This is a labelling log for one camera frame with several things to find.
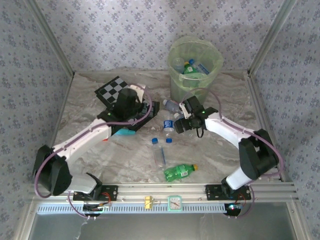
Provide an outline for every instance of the small clock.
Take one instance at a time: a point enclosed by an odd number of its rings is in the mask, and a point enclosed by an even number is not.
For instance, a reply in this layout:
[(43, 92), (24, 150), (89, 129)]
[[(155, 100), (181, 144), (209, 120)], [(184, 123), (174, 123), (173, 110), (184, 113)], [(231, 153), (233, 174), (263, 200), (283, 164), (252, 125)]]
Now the small clock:
[(181, 196), (168, 196), (168, 210), (170, 212), (180, 212), (182, 209)]

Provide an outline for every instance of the clear plastic bottle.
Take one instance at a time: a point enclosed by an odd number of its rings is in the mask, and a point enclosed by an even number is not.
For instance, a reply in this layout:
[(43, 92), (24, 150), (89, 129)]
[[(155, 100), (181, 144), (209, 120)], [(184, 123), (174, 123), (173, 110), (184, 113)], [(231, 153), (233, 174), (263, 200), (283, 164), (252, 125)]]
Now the clear plastic bottle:
[(182, 113), (180, 107), (179, 107), (179, 104), (175, 101), (172, 101), (172, 100), (163, 100), (163, 105), (164, 105), (164, 108), (172, 113)]
[(178, 73), (183, 74), (185, 71), (185, 60), (182, 57), (176, 57), (173, 59), (171, 66)]
[(171, 114), (170, 116), (166, 116), (166, 120), (163, 122), (163, 132), (165, 134), (165, 142), (170, 144), (172, 143), (172, 137), (175, 133), (175, 122), (172, 118)]
[(173, 116), (174, 116), (174, 121), (177, 121), (185, 117), (185, 115), (182, 112), (176, 112)]
[(189, 64), (194, 69), (196, 69), (198, 73), (202, 73), (202, 74), (206, 74), (206, 75), (208, 75), (210, 73), (201, 62), (195, 61), (193, 58), (191, 58), (189, 60)]
[(166, 166), (166, 158), (164, 148), (159, 144), (158, 138), (152, 139), (151, 149), (156, 167), (163, 170)]

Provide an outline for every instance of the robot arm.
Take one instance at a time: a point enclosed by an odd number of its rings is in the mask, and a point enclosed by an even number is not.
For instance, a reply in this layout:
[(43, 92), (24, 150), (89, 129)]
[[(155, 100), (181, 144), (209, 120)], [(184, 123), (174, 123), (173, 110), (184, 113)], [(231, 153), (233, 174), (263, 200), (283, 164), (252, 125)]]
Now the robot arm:
[[(141, 114), (146, 115), (144, 111), (147, 105), (143, 103), (144, 88), (145, 86), (136, 85), (123, 88), (112, 109), (101, 112), (88, 127), (52, 148), (47, 145), (42, 146), (37, 152), (33, 167), (33, 175), (38, 179), (36, 182), (43, 185), (53, 196), (65, 191), (82, 192), (86, 197), (96, 200), (101, 193), (101, 181), (90, 173), (71, 174), (71, 166), (88, 149), (108, 139), (122, 127), (126, 127), (125, 124), (116, 124), (139, 118)], [(153, 116), (159, 111), (156, 105), (159, 105), (158, 102), (153, 102), (152, 106), (149, 106), (150, 111), (151, 107), (153, 109)], [(138, 128), (141, 127), (141, 123), (147, 121), (148, 119), (140, 121)]]
[[(195, 96), (183, 101), (180, 108), (185, 117), (174, 123), (178, 133), (193, 128), (208, 130), (220, 135), (239, 149), (240, 167), (221, 181), (222, 190), (227, 196), (245, 184), (256, 180), (279, 163), (276, 154), (266, 144), (248, 134), (258, 135), (272, 144), (267, 131), (244, 128), (224, 116), (222, 119), (218, 110), (212, 107), (205, 109)], [(245, 131), (239, 131), (230, 125)]]

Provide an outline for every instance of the trash can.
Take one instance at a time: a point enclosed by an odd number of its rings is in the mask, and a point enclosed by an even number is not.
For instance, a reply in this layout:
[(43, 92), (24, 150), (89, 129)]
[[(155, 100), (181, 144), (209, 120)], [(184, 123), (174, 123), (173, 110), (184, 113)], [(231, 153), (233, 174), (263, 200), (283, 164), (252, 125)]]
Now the trash can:
[[(180, 74), (172, 67), (172, 63), (176, 58), (183, 58), (186, 62), (194, 59), (196, 62), (200, 62), (210, 73), (208, 75), (203, 74), (199, 79), (190, 77), (190, 74)], [(172, 44), (167, 60), (171, 99), (179, 103), (185, 94), (194, 88), (210, 88), (223, 63), (224, 58), (221, 53), (210, 42), (200, 40), (194, 36), (179, 38)], [(191, 94), (195, 95), (200, 103), (203, 104), (208, 92), (196, 90)]]

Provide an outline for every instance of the wall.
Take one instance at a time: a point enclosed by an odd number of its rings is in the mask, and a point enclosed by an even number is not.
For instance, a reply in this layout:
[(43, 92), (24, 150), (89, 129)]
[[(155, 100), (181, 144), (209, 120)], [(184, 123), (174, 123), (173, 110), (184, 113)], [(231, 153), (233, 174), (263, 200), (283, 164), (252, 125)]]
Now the wall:
[(283, 0), (37, 0), (74, 71), (166, 69), (171, 44), (211, 41), (249, 68)]
[(24, 2), (0, 8), (0, 239), (9, 240), (70, 80)]
[(256, 73), (286, 171), (320, 239), (320, 2), (294, 7)]

